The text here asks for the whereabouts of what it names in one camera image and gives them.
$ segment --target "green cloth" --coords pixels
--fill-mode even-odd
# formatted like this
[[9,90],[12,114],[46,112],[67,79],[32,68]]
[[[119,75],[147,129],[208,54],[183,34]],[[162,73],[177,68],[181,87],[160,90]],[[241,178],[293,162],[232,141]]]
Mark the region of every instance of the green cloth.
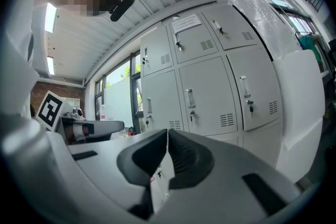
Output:
[[323,68],[323,63],[322,63],[322,60],[321,60],[321,55],[319,54],[319,52],[317,51],[317,49],[314,46],[313,37],[309,36],[309,35],[306,35],[306,36],[300,37],[299,39],[300,39],[301,47],[304,50],[312,50],[314,52],[316,61],[319,64],[319,66],[321,68],[321,71],[323,72],[324,68]]

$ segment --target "brick wall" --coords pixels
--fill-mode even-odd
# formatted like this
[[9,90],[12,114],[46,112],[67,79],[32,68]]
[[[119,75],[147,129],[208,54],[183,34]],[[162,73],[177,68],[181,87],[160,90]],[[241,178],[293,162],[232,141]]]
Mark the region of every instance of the brick wall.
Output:
[[33,105],[35,113],[37,113],[38,108],[48,91],[51,91],[60,97],[79,98],[80,108],[82,109],[83,116],[85,117],[85,89],[39,81],[35,84],[30,93],[30,103]]

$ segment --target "ceiling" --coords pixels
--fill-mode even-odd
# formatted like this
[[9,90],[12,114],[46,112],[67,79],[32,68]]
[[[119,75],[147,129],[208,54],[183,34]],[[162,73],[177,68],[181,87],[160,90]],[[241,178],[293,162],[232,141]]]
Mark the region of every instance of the ceiling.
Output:
[[54,58],[55,76],[82,81],[101,57],[137,24],[156,12],[182,0],[136,0],[133,6],[113,23],[109,13],[98,17],[80,17],[57,10],[54,32],[44,31],[46,7],[34,11],[33,67],[48,74],[46,56]]

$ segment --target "locker vent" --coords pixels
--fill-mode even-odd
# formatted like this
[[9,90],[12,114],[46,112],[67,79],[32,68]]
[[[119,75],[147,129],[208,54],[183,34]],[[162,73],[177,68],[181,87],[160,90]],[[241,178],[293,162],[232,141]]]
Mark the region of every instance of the locker vent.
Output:
[[272,114],[274,114],[276,112],[278,112],[277,101],[270,102],[270,104],[269,104],[269,114],[272,115]]
[[169,54],[161,56],[161,64],[167,63],[170,61]]
[[203,50],[212,49],[214,47],[211,40],[201,42],[201,46]]
[[180,130],[181,129],[180,121],[169,121],[169,129]]
[[242,35],[246,40],[254,39],[250,32],[243,32]]
[[226,114],[226,115],[221,115],[220,116],[220,124],[222,127],[226,127],[226,126],[231,126],[234,125],[233,123],[233,114]]

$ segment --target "ceiling light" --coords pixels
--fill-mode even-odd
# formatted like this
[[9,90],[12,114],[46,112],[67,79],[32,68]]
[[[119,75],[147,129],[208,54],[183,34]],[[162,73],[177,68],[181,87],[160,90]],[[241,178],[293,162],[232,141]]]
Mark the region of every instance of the ceiling light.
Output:
[[53,57],[48,56],[47,57],[47,62],[48,62],[48,69],[49,69],[49,74],[54,75],[54,59]]
[[56,10],[54,6],[52,6],[51,3],[48,3],[47,5],[47,12],[46,12],[46,21],[44,24],[44,30],[52,33],[54,31],[54,22],[55,22],[55,15]]

